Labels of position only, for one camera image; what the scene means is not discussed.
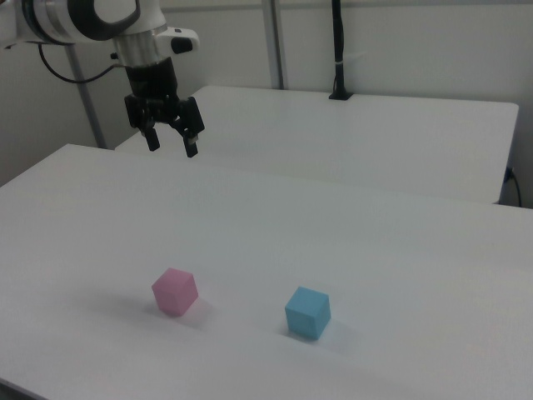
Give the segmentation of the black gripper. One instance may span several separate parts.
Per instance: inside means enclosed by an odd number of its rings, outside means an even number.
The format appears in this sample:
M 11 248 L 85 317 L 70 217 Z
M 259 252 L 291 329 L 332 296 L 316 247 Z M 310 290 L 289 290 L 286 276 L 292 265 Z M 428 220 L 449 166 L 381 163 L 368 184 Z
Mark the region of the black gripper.
M 148 148 L 155 152 L 160 142 L 155 129 L 157 122 L 169 123 L 177 131 L 189 158 L 197 155 L 197 139 L 205 129 L 194 97 L 180 100 L 177 77 L 172 59 L 142 67 L 126 67 L 132 93 L 124 98 L 132 128 L 139 128 Z

